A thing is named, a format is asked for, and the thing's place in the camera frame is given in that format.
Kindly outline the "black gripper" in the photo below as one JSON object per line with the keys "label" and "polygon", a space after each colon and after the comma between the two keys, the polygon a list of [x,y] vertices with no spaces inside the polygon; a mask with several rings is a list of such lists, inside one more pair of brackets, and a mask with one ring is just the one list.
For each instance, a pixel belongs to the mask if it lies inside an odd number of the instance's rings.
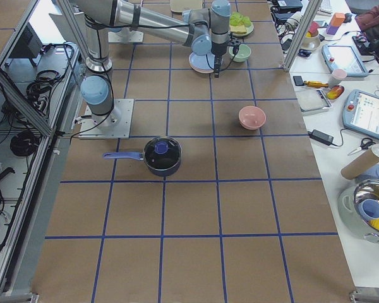
{"label": "black gripper", "polygon": [[218,78],[222,70],[222,57],[227,52],[229,41],[223,43],[212,42],[211,53],[214,57],[214,78]]}

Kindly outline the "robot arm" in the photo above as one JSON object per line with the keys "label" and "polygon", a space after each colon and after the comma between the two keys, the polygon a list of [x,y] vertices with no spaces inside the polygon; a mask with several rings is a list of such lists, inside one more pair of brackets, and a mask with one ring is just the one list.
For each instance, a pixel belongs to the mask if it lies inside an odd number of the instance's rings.
{"label": "robot arm", "polygon": [[140,31],[154,37],[190,47],[198,56],[214,55],[212,69],[220,73],[222,57],[230,40],[228,1],[214,1],[211,8],[183,12],[183,19],[163,15],[128,1],[77,1],[84,14],[88,55],[85,64],[92,73],[81,86],[94,126],[108,128],[119,121],[120,111],[113,101],[112,62],[109,57],[109,32]]}

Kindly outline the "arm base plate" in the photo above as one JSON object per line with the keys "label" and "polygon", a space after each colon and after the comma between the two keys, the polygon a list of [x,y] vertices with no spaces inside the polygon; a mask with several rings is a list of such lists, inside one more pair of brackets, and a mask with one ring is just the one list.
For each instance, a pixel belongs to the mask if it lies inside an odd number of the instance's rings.
{"label": "arm base plate", "polygon": [[108,30],[108,41],[110,44],[140,44],[143,42],[144,33],[129,28],[118,28]]}
{"label": "arm base plate", "polygon": [[104,118],[93,116],[89,106],[86,106],[85,115],[90,117],[82,120],[78,138],[82,140],[128,139],[134,102],[132,98],[114,99],[114,109],[105,121],[102,121]]}

